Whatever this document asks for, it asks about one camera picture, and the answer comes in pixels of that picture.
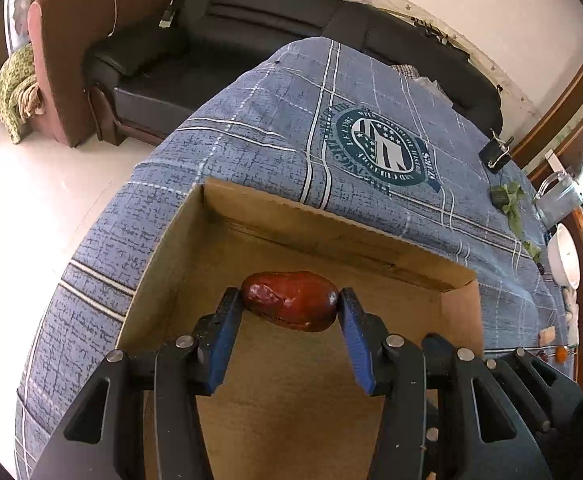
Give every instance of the black leather sofa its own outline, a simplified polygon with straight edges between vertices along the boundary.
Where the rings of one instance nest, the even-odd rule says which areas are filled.
[[[200,105],[281,46],[325,36],[437,79],[454,109],[491,137],[500,97],[462,50],[427,27],[341,0],[182,0],[171,27],[138,23],[88,50],[84,76],[102,138],[158,144]]]

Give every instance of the wooden sofa leg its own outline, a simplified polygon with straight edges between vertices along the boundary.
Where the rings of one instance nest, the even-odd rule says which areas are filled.
[[[121,134],[116,126],[117,117],[109,99],[98,86],[88,89],[88,102],[94,122],[96,123],[96,137],[110,144],[119,146],[126,136]]]

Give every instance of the dried jujube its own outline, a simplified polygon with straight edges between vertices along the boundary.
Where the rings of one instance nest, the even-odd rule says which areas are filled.
[[[246,309],[285,328],[321,332],[336,318],[337,288],[306,270],[257,272],[240,292]]]

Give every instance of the white bowl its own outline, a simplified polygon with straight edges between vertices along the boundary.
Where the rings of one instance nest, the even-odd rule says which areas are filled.
[[[554,281],[558,285],[578,288],[580,285],[578,254],[575,250],[574,239],[562,224],[556,226],[556,234],[547,244],[547,257]]]

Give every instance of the printed emblem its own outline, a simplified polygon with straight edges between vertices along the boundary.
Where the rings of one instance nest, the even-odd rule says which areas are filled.
[[[335,160],[379,189],[424,182],[441,189],[427,145],[393,121],[343,104],[323,113],[321,127]]]

